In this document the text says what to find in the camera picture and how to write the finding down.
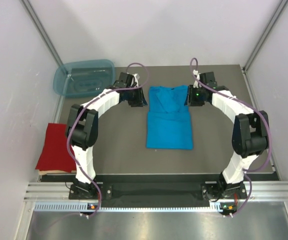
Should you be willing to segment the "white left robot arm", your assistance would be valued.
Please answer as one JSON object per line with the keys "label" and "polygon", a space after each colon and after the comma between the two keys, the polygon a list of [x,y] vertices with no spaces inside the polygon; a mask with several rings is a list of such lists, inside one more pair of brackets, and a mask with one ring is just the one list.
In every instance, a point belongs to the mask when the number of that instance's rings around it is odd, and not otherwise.
{"label": "white left robot arm", "polygon": [[122,72],[113,85],[105,88],[94,99],[82,105],[72,105],[67,124],[67,150],[76,164],[73,184],[86,198],[98,191],[93,164],[93,148],[99,135],[100,117],[112,107],[126,101],[131,107],[147,105],[139,75]]}

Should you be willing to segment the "blue t shirt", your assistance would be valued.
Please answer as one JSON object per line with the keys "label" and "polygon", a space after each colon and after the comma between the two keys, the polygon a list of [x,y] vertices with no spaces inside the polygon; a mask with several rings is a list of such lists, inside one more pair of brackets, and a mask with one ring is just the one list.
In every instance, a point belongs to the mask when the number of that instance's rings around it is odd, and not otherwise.
{"label": "blue t shirt", "polygon": [[188,86],[149,88],[146,147],[149,149],[192,150],[193,131],[188,106]]}

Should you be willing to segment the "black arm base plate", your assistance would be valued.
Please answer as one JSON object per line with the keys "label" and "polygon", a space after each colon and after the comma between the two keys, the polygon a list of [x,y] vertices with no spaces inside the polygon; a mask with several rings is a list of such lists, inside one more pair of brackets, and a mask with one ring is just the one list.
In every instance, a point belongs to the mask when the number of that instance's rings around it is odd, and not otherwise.
{"label": "black arm base plate", "polygon": [[244,183],[225,183],[222,175],[213,174],[135,174],[97,175],[105,199],[124,196],[189,196],[202,199],[245,199]]}

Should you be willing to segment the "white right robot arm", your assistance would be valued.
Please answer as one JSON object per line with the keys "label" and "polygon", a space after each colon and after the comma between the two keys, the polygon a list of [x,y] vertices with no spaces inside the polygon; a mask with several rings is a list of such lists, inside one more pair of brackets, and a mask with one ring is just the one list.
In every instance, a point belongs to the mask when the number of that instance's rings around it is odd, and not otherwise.
{"label": "white right robot arm", "polygon": [[185,105],[201,107],[210,103],[233,123],[233,155],[217,181],[218,194],[229,198],[242,186],[244,173],[251,164],[269,148],[268,115],[246,105],[227,87],[218,86],[213,72],[193,70],[192,74],[195,81],[188,86]]}

